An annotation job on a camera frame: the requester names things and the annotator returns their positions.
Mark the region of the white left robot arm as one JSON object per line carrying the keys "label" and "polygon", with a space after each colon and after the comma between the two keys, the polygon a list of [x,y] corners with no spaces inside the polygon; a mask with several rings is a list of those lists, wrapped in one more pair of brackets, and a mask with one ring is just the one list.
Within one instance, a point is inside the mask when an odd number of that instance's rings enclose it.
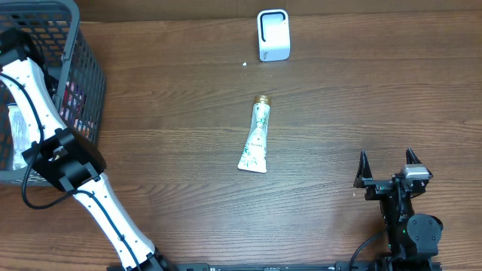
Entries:
{"label": "white left robot arm", "polygon": [[154,243],[135,225],[105,174],[97,146],[66,126],[53,104],[48,72],[29,34],[9,29],[1,34],[1,81],[26,123],[29,148],[22,155],[24,177],[36,171],[63,196],[74,197],[93,216],[120,258],[124,270],[174,270]]}

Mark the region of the white printed snack bag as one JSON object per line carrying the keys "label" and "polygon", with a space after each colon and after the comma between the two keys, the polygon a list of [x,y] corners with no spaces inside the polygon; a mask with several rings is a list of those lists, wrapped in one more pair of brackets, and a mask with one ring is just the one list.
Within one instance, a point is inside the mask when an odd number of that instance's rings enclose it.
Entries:
{"label": "white printed snack bag", "polygon": [[14,148],[12,169],[18,170],[27,167],[22,153],[30,148],[29,131],[18,105],[11,103],[7,107]]}

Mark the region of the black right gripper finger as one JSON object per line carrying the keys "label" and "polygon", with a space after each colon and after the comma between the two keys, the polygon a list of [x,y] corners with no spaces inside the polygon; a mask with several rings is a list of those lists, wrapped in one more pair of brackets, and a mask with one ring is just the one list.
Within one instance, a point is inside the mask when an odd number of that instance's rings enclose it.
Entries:
{"label": "black right gripper finger", "polygon": [[406,150],[406,164],[422,164],[419,158],[415,155],[412,148]]}
{"label": "black right gripper finger", "polygon": [[371,168],[368,162],[368,156],[365,150],[360,153],[360,160],[357,171],[357,178],[359,179],[372,179]]}

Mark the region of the white floral tube gold cap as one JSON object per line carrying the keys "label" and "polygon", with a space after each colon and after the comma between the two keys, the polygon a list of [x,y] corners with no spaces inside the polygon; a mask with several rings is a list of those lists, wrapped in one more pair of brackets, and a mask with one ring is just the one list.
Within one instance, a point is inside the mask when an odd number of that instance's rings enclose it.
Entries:
{"label": "white floral tube gold cap", "polygon": [[267,135],[271,112],[271,98],[265,95],[255,97],[252,120],[237,168],[240,170],[267,172]]}

